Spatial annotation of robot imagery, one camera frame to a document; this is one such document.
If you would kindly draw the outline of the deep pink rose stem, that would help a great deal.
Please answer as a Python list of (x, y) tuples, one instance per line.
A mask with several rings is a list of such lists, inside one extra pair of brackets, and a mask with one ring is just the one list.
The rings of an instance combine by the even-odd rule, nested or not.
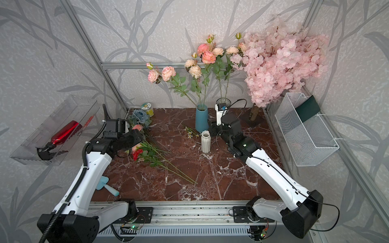
[(197, 79), (198, 83), (202, 84), (202, 86), (199, 86), (199, 99), (200, 99), (200, 106), (202, 106), (202, 109), (205, 109), (205, 101), (206, 101), (206, 92), (207, 88), (209, 87), (210, 83), (210, 75), (211, 70), (216, 62), (216, 55), (213, 53), (213, 49), (215, 48), (215, 35), (209, 34), (206, 38), (206, 43), (201, 44), (198, 47), (198, 55), (201, 58), (201, 62), (204, 64), (204, 68), (201, 68), (201, 76)]

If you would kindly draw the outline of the cream pink rose stem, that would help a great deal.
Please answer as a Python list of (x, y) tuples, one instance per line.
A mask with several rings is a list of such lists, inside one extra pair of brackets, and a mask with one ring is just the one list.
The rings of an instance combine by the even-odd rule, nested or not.
[(212, 50), (212, 53), (214, 54), (214, 56), (216, 57), (216, 61), (213, 65), (213, 72), (214, 72), (214, 75), (216, 77), (216, 79), (218, 80), (218, 84), (219, 84), (219, 91), (220, 91), (220, 98), (223, 97), (223, 94), (222, 94), (222, 82), (225, 78), (225, 64), (222, 60), (223, 56), (224, 56), (224, 49), (222, 47), (215, 47), (213, 50)]

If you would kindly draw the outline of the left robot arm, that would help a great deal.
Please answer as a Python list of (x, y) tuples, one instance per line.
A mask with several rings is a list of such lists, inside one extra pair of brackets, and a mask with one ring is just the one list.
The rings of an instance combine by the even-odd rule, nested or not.
[(85, 143), (83, 164), (65, 196), (53, 212), (39, 218), (40, 242), (91, 243), (115, 221), (135, 216), (137, 209), (131, 199), (121, 199), (94, 213), (89, 212), (89, 205), (113, 157), (143, 140), (140, 127), (129, 129), (123, 119), (106, 119), (98, 135)]

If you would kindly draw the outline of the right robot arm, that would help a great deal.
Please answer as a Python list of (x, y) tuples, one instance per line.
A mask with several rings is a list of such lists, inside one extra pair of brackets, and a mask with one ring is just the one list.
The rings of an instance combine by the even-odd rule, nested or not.
[(218, 111), (210, 128), (212, 136), (219, 136), (228, 151), (261, 176), (280, 197), (280, 200), (259, 196), (252, 199), (246, 204), (249, 219), (282, 222), (295, 237), (304, 238), (321, 217), (323, 196), (317, 190), (309, 191), (297, 183), (255, 140), (245, 136), (235, 114)]

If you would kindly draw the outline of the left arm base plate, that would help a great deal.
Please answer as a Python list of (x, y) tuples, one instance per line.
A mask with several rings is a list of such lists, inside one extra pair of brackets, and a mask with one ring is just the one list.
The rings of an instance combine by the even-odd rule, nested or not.
[(129, 224), (150, 224), (153, 216), (153, 207), (139, 207), (134, 213), (122, 218), (122, 222)]

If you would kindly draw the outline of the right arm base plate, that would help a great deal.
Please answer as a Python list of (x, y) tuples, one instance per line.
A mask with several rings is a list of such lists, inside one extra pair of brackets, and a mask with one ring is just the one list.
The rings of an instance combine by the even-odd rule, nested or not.
[(232, 215), (235, 223), (254, 223), (250, 220), (246, 207), (233, 207)]

